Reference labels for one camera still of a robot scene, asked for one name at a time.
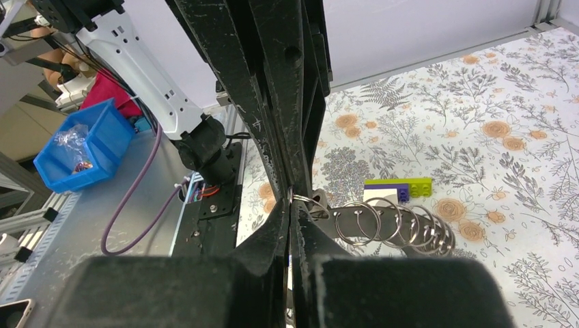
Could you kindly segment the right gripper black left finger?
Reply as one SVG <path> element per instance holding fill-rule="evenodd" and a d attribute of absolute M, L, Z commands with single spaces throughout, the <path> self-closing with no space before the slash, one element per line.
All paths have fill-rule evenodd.
<path fill-rule="evenodd" d="M 289 204 L 224 256 L 92 257 L 49 327 L 284 327 Z"/>

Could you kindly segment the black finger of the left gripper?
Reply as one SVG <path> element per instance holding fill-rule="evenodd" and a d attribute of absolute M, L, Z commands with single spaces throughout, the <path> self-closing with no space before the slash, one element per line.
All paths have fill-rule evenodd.
<path fill-rule="evenodd" d="M 266 169 L 274 196 L 285 198 L 289 187 L 279 129 L 275 91 L 285 70 L 283 50 L 290 45 L 293 1 L 176 1 L 202 58 L 236 106 L 249 129 Z"/>
<path fill-rule="evenodd" d="M 263 53 L 277 189 L 310 196 L 333 73 L 323 1 L 250 1 Z"/>

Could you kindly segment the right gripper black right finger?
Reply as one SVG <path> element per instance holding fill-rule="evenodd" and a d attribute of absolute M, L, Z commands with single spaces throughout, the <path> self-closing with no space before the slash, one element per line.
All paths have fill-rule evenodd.
<path fill-rule="evenodd" d="M 353 256 L 292 203 L 297 327 L 512 327 L 494 278 L 475 260 Z"/>

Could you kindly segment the metal keyring disc with rings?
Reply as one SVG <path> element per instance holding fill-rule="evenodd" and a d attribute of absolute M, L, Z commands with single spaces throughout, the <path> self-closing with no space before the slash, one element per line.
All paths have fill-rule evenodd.
<path fill-rule="evenodd" d="M 305 203 L 310 220 L 325 235 L 353 247 L 377 242 L 418 257 L 452 256 L 456 248 L 451 226 L 424 206 L 371 197 L 333 208 L 325 199 L 315 200 L 292 189 L 287 196 L 289 201 Z"/>

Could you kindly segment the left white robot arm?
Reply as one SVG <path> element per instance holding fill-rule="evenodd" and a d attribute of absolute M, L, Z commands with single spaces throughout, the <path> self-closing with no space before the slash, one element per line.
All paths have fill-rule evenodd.
<path fill-rule="evenodd" d="M 155 117 L 183 164 L 211 185 L 233 175 L 224 128 L 150 53 L 121 1 L 34 1 L 117 73 Z M 276 197 L 312 192 L 311 170 L 332 69 L 322 1 L 170 1 L 169 7 L 236 107 Z"/>

